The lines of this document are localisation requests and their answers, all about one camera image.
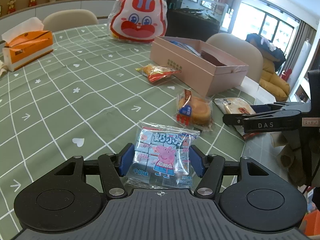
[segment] gray curtain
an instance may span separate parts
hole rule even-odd
[[[298,56],[302,49],[303,43],[309,39],[309,43],[312,45],[316,36],[316,30],[304,21],[300,21],[299,28],[296,32],[296,36],[292,42],[291,49],[288,53],[287,60],[284,63],[282,70],[293,68],[297,62]]]

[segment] ribbed gray surface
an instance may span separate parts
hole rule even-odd
[[[211,200],[187,189],[135,189],[131,196],[111,200],[103,213],[84,228],[64,234],[25,230],[17,240],[307,240],[298,230],[258,234],[229,222]]]

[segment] beige chair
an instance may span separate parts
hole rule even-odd
[[[263,68],[263,57],[256,47],[229,33],[217,33],[211,36],[207,43],[248,64],[247,77],[259,83]]]
[[[55,12],[47,16],[42,23],[44,24],[44,30],[52,32],[99,24],[93,12],[83,9]]]

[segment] pink box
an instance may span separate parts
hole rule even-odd
[[[199,53],[205,51],[225,66],[215,66],[170,41],[188,44]],[[150,59],[160,66],[180,69],[181,72],[175,76],[203,97],[241,85],[249,68],[244,62],[210,44],[185,38],[156,37],[151,46]]]

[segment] green checkered tablecloth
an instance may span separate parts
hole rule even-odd
[[[55,33],[52,53],[0,79],[1,239],[21,230],[16,195],[68,158],[118,153],[134,143],[139,120],[179,127],[175,98],[188,87],[175,77],[151,85],[135,70],[152,62],[149,54],[150,45],[111,39],[105,25],[81,27]],[[255,101],[238,89],[216,97],[238,96]],[[214,120],[214,131],[195,144],[206,154],[239,160],[244,141],[223,124],[216,106]],[[223,187],[232,179],[225,176]]]

